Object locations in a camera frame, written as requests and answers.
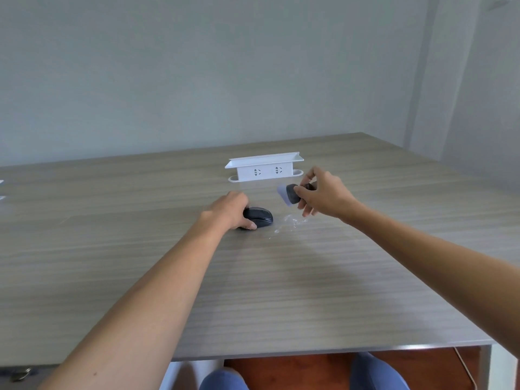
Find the white power outlet box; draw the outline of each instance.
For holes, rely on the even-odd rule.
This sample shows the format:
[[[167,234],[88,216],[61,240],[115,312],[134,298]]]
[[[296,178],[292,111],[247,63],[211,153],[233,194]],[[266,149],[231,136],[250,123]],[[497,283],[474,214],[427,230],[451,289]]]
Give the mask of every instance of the white power outlet box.
[[[228,179],[230,182],[245,182],[303,175],[302,170],[293,169],[293,163],[299,161],[303,161],[299,152],[268,154],[230,158],[225,168],[237,169],[237,175]]]

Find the person's left arm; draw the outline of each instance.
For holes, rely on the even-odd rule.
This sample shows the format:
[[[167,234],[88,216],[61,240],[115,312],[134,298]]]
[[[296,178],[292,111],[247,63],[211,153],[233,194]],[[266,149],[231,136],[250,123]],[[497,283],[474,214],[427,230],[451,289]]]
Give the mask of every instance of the person's left arm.
[[[226,231],[256,225],[248,198],[230,192],[115,303],[40,389],[157,389],[200,284]]]

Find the white cord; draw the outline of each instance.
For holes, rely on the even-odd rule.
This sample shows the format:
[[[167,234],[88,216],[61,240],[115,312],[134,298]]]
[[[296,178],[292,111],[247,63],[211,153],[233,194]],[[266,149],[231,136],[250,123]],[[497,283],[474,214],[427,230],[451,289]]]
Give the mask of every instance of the white cord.
[[[471,383],[473,383],[473,388],[474,388],[474,390],[478,390],[478,388],[477,388],[477,383],[475,382],[475,380],[474,380],[473,377],[471,376],[471,372],[470,372],[470,370],[467,368],[467,365],[466,365],[466,363],[464,362],[464,360],[462,359],[462,356],[460,355],[459,351],[457,350],[456,347],[454,347],[453,349],[455,350],[455,353],[457,353],[457,357],[459,358],[460,362],[462,363],[462,366],[464,367],[464,370],[466,371],[466,374],[470,377]]]

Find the hand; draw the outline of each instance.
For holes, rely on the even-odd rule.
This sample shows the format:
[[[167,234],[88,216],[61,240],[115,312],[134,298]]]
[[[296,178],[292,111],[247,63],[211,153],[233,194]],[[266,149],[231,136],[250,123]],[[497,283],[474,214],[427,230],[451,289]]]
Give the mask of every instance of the hand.
[[[242,214],[249,205],[249,198],[241,191],[230,191],[211,204],[211,218],[223,224],[225,230],[239,227],[256,230],[256,224],[246,219]]]
[[[305,189],[303,185],[310,183],[314,177],[317,182],[313,185],[316,184],[317,189],[314,191]],[[358,203],[339,177],[316,166],[303,177],[300,186],[294,187],[294,191],[301,198],[298,209],[303,209],[304,217],[321,212],[324,215],[341,218],[348,216],[352,205]]]

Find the jeans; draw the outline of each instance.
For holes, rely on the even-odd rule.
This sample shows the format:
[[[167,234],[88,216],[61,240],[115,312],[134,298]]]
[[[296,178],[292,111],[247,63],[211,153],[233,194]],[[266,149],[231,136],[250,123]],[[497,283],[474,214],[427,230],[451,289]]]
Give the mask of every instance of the jeans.
[[[249,390],[242,377],[219,369],[202,381],[199,390]],[[368,352],[356,354],[350,369],[350,390],[410,390],[399,373]]]

